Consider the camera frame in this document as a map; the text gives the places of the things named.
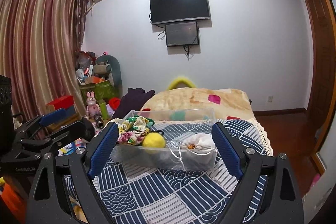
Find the dark purple garment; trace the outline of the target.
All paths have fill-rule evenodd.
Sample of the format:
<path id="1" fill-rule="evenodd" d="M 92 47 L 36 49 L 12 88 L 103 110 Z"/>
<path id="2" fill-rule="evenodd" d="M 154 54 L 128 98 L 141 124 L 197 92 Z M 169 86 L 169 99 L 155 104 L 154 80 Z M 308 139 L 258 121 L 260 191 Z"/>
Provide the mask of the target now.
<path id="1" fill-rule="evenodd" d="M 122 119 L 132 110 L 141 110 L 143 105 L 154 95 L 154 90 L 146 92 L 142 88 L 129 88 L 127 93 L 121 98 L 120 104 L 114 112 L 112 119 Z"/>

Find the yellow fuzzy ball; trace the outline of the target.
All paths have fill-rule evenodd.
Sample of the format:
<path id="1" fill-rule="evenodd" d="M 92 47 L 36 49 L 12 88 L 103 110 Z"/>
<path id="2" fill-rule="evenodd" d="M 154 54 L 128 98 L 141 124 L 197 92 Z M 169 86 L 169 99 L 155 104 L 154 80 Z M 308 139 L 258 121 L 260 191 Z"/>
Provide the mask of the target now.
<path id="1" fill-rule="evenodd" d="M 142 146 L 150 148 L 165 148 L 166 140 L 160 133 L 151 132 L 143 139 Z"/>

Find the red box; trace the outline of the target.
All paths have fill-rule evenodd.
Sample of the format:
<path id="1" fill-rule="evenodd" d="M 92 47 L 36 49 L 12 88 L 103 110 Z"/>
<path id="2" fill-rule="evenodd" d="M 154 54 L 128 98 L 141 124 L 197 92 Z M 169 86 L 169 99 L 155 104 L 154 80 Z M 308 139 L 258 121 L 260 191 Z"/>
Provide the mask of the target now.
<path id="1" fill-rule="evenodd" d="M 62 96 L 62 97 L 56 98 L 55 100 L 47 103 L 46 109 L 49 113 L 51 113 L 59 109 L 67 110 L 73 105 L 74 105 L 73 96 Z"/>

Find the grey green plush toy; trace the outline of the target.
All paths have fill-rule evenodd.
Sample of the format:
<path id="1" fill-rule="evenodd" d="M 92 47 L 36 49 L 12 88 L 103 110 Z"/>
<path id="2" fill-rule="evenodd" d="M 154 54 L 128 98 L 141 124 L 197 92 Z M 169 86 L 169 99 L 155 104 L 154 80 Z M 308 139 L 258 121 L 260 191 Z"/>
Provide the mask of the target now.
<path id="1" fill-rule="evenodd" d="M 111 55 L 99 56 L 93 66 L 93 75 L 100 78 L 104 77 L 109 80 L 110 84 L 117 92 L 117 97 L 122 97 L 121 68 L 115 57 Z"/>

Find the large wall television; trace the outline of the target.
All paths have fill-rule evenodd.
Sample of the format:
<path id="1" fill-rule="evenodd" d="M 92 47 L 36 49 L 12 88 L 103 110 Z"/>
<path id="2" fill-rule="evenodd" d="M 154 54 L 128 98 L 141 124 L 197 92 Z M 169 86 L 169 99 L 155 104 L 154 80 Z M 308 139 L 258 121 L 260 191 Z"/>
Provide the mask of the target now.
<path id="1" fill-rule="evenodd" d="M 208 0 L 149 0 L 151 24 L 210 19 Z"/>

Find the white drawstring pouch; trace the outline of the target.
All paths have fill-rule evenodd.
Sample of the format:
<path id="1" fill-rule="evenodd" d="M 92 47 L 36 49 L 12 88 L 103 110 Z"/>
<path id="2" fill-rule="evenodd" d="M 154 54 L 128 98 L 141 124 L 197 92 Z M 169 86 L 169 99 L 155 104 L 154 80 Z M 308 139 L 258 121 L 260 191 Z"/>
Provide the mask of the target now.
<path id="1" fill-rule="evenodd" d="M 183 140 L 172 140 L 166 146 L 173 162 L 172 170 L 211 170 L 217 149 L 210 134 L 198 133 Z"/>

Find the clear plastic storage bin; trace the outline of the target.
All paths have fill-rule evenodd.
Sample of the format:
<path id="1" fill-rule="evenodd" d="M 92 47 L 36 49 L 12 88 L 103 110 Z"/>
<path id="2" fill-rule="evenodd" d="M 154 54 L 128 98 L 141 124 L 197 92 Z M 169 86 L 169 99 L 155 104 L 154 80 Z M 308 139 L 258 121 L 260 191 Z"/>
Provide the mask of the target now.
<path id="1" fill-rule="evenodd" d="M 217 152 L 211 137 L 215 123 L 212 108 L 161 111 L 130 111 L 124 118 L 142 116 L 154 125 L 151 131 L 160 133 L 164 148 L 118 144 L 111 158 L 123 165 L 133 164 L 156 169 L 211 170 Z"/>

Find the small wall monitor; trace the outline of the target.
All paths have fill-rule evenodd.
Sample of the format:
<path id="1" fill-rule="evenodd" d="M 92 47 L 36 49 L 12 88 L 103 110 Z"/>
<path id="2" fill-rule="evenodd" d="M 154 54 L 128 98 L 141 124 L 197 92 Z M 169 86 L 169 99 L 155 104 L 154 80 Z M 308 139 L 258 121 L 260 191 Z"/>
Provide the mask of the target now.
<path id="1" fill-rule="evenodd" d="M 197 22 L 180 22 L 165 25 L 167 47 L 193 46 L 199 44 Z"/>

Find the striped red gold curtain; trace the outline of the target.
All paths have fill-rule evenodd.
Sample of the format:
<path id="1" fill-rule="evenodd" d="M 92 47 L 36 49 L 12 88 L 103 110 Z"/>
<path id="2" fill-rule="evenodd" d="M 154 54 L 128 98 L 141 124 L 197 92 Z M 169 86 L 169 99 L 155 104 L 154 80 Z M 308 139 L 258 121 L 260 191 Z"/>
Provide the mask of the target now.
<path id="1" fill-rule="evenodd" d="M 75 76 L 76 0 L 1 0 L 1 75 L 12 83 L 14 112 L 27 119 L 71 95 L 85 114 Z"/>

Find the pink rabbit plush toy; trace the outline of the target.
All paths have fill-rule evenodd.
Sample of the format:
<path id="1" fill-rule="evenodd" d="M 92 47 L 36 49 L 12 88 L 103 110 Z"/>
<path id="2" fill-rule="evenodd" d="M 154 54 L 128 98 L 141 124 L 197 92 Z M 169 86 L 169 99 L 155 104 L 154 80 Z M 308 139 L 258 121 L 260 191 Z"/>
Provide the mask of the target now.
<path id="1" fill-rule="evenodd" d="M 94 92 L 87 92 L 86 114 L 89 118 L 94 118 L 96 115 L 101 115 L 101 109 L 97 104 Z"/>

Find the brown wooden door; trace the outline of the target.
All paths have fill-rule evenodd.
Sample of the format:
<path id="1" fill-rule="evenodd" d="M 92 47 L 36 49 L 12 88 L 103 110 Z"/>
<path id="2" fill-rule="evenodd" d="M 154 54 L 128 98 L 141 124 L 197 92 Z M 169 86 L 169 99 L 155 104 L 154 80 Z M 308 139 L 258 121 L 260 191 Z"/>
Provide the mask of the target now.
<path id="1" fill-rule="evenodd" d="M 335 113 L 335 9 L 332 0 L 305 0 L 313 36 L 313 80 L 308 116 L 321 129 L 313 153 L 327 137 Z"/>

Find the beige plush blanket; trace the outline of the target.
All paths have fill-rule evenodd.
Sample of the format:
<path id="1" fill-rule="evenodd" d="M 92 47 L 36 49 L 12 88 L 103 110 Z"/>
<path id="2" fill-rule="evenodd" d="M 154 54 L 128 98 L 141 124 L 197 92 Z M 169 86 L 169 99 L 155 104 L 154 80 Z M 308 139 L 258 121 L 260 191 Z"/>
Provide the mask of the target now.
<path id="1" fill-rule="evenodd" d="M 151 97 L 142 110 L 187 110 L 212 108 L 215 118 L 255 119 L 246 92 L 239 89 L 211 90 L 206 88 L 178 88 Z"/>

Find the floral fabric scrunchie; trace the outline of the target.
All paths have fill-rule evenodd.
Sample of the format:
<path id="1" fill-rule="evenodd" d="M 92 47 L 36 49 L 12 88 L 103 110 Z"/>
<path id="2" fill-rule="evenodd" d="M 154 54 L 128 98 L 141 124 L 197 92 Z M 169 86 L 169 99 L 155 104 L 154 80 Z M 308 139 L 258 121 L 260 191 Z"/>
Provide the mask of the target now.
<path id="1" fill-rule="evenodd" d="M 149 132 L 134 131 L 132 125 L 135 117 L 127 118 L 118 126 L 119 136 L 117 142 L 119 144 L 140 145 L 146 135 L 151 132 L 151 129 Z"/>

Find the red cloth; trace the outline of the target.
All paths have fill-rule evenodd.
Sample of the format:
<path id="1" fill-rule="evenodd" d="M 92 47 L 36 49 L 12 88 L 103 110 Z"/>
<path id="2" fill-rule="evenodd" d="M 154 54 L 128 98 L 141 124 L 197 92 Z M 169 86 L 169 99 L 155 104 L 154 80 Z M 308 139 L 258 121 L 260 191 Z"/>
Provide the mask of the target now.
<path id="1" fill-rule="evenodd" d="M 120 106 L 120 102 L 121 102 L 120 98 L 113 97 L 109 100 L 108 104 L 112 110 L 116 111 Z"/>

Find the green storage box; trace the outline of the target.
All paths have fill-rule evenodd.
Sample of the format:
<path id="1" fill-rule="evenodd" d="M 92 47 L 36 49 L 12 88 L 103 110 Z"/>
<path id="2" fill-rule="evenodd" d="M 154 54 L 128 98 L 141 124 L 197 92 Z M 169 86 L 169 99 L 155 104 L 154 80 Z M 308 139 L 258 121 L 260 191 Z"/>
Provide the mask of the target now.
<path id="1" fill-rule="evenodd" d="M 97 101 L 103 100 L 106 103 L 108 103 L 111 98 L 119 97 L 118 89 L 113 87 L 109 80 L 97 84 L 80 85 L 80 92 L 84 104 L 87 102 L 88 92 L 94 92 Z"/>

